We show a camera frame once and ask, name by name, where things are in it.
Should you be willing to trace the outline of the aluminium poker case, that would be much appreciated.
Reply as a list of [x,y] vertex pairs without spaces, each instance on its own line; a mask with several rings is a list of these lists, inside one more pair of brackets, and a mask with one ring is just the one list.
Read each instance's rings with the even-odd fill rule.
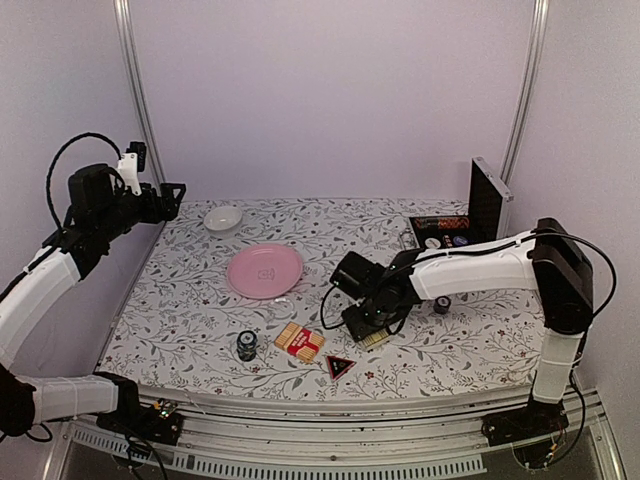
[[507,236],[514,195],[482,157],[471,160],[468,209],[465,214],[412,216],[399,234],[402,250],[463,247]]

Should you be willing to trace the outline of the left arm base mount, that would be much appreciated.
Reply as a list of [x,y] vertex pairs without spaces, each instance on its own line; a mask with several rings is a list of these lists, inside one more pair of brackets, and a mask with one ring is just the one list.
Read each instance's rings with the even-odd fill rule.
[[141,405],[132,413],[117,410],[97,416],[98,427],[123,435],[164,445],[176,446],[182,433],[184,416],[178,404],[164,398],[148,406]]

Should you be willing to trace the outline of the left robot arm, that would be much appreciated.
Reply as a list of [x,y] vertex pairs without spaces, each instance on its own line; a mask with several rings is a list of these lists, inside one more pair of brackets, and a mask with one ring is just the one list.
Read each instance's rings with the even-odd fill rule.
[[182,432],[184,418],[175,402],[143,406],[137,383],[123,376],[32,378],[10,371],[33,329],[109,254],[112,241],[138,224],[177,217],[185,184],[153,187],[140,181],[147,153],[142,142],[116,153],[116,166],[93,164],[70,176],[65,216],[53,218],[55,231],[1,294],[1,432],[6,436],[84,414],[96,416],[104,430],[154,443],[176,445]]

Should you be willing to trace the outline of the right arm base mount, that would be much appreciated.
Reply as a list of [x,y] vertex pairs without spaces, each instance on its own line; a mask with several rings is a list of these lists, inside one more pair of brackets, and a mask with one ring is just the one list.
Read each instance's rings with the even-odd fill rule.
[[481,433],[490,446],[514,444],[545,437],[544,441],[516,447],[513,454],[517,462],[530,470],[549,466],[554,459],[559,441],[569,426],[564,408],[560,405],[538,404],[488,414],[482,417]]

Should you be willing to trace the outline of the black triangular dealer badge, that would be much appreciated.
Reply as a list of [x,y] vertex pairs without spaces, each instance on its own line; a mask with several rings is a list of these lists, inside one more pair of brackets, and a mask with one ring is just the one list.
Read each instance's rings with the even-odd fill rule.
[[338,381],[356,365],[356,362],[353,360],[344,359],[333,355],[327,355],[326,361],[329,376],[332,382]]

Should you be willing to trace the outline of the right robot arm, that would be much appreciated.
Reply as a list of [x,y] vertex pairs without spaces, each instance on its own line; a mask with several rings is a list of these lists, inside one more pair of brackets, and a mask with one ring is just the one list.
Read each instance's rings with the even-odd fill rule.
[[531,403],[516,422],[524,435],[537,436],[555,420],[595,316],[593,267],[581,246],[556,219],[542,218],[534,229],[502,240],[403,250],[388,265],[349,252],[330,283],[355,302],[342,318],[356,341],[403,322],[414,306],[439,297],[516,290],[535,295],[545,333]]

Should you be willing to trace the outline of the clear plastic wrap piece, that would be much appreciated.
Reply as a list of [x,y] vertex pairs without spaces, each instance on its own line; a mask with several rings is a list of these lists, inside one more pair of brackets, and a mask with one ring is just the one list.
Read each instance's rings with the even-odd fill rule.
[[289,321],[296,313],[295,304],[286,297],[271,300],[266,308],[266,323],[268,325],[281,324]]

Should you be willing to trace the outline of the red card deck box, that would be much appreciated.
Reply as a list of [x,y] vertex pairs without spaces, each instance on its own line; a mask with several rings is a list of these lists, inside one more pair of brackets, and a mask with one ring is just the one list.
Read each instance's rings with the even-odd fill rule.
[[297,323],[288,323],[276,337],[274,345],[280,350],[310,364],[325,344],[325,338]]

